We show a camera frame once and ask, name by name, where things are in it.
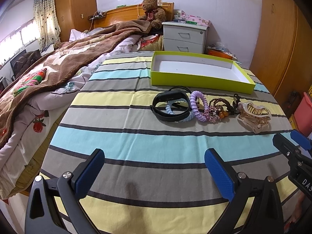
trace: wooden cabinet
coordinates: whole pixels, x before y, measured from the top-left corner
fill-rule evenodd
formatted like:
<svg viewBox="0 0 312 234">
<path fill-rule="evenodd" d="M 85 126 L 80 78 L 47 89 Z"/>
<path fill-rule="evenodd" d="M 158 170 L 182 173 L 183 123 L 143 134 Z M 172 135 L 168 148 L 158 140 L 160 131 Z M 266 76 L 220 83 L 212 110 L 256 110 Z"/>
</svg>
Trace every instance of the wooden cabinet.
<svg viewBox="0 0 312 234">
<path fill-rule="evenodd" d="M 303 96 L 312 82 L 312 30 L 293 0 L 262 0 L 259 36 L 250 70 L 290 116 L 292 91 Z"/>
<path fill-rule="evenodd" d="M 69 40 L 71 29 L 89 30 L 91 22 L 88 16 L 97 11 L 96 0 L 55 0 L 55 8 L 62 42 Z"/>
</svg>

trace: open cardboard box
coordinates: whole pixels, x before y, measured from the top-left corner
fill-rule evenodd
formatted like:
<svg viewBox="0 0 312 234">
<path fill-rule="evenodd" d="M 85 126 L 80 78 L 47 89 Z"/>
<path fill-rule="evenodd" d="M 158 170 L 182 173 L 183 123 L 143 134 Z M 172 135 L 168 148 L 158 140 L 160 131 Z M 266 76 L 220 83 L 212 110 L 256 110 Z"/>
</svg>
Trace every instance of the open cardboard box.
<svg viewBox="0 0 312 234">
<path fill-rule="evenodd" d="M 251 94 L 255 83 L 234 61 L 205 54 L 155 51 L 151 84 Z"/>
</svg>

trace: red flower pattern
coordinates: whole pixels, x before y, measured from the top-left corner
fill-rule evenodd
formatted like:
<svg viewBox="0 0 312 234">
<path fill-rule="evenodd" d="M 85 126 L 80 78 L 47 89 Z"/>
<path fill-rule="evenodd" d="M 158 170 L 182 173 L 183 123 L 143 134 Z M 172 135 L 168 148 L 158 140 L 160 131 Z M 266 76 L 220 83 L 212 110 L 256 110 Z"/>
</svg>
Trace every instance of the red flower pattern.
<svg viewBox="0 0 312 234">
<path fill-rule="evenodd" d="M 43 124 L 41 122 L 34 123 L 34 131 L 37 133 L 41 133 L 43 130 Z"/>
<path fill-rule="evenodd" d="M 4 129 L 2 130 L 2 136 L 4 136 L 6 132 L 7 132 L 7 128 L 4 128 Z"/>
<path fill-rule="evenodd" d="M 32 121 L 32 123 L 34 123 L 33 129 L 37 133 L 41 133 L 43 130 L 43 127 L 46 127 L 46 124 L 43 123 L 44 119 L 40 119 L 43 117 L 49 117 L 49 112 L 44 111 L 42 114 L 37 115 L 35 119 Z"/>
</svg>

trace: nightstand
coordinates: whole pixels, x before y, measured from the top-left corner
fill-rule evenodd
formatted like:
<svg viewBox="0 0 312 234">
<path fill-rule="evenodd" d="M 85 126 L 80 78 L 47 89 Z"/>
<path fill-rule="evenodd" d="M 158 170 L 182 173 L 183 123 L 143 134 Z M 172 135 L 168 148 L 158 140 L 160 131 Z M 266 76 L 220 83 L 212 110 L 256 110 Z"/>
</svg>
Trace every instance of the nightstand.
<svg viewBox="0 0 312 234">
<path fill-rule="evenodd" d="M 208 26 L 163 22 L 164 50 L 203 54 L 208 29 Z"/>
</svg>

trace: brown teddy bear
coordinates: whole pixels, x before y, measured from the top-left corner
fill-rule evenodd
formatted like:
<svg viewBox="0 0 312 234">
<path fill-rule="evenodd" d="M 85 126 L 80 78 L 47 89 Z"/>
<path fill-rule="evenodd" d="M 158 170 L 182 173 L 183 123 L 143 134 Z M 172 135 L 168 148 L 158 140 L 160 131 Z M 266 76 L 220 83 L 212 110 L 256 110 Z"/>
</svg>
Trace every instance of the brown teddy bear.
<svg viewBox="0 0 312 234">
<path fill-rule="evenodd" d="M 162 22 L 166 21 L 165 11 L 158 6 L 158 0 L 143 0 L 142 9 L 145 11 L 145 15 L 139 17 L 139 20 L 147 20 L 151 22 L 151 25 L 155 29 L 162 28 Z"/>
</svg>

